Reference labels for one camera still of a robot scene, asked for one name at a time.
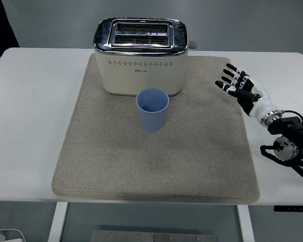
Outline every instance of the gray felt mat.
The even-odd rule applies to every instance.
[[[227,58],[189,56],[163,127],[145,131],[135,97],[100,82],[95,56],[52,181],[55,194],[99,200],[247,204],[259,198],[241,108],[215,81]]]

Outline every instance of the robotic hand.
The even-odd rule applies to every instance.
[[[216,81],[216,85],[236,97],[243,111],[267,127],[270,134],[282,135],[275,139],[272,146],[262,145],[261,154],[278,164],[293,168],[303,177],[303,117],[295,111],[279,110],[254,78],[231,64],[227,64],[227,68],[223,72],[229,78],[222,76],[222,81]],[[282,118],[286,112],[297,116]],[[267,150],[274,150],[275,156]]]

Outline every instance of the toaster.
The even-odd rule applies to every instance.
[[[189,41],[178,20],[105,19],[93,47],[102,86],[111,94],[136,96],[157,87],[173,96],[183,87]]]

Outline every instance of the blue plastic cup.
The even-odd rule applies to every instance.
[[[159,88],[147,88],[138,93],[136,104],[143,127],[155,132],[163,126],[170,98]]]

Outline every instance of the white table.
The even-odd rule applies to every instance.
[[[0,59],[0,200],[105,202],[61,197],[51,190],[55,165],[92,53],[93,49],[13,48]],[[265,87],[275,106],[303,115],[303,55],[189,54],[231,59]],[[260,146],[272,145],[277,136],[247,115],[244,122],[261,192],[254,204],[303,205],[303,178],[260,154]]]

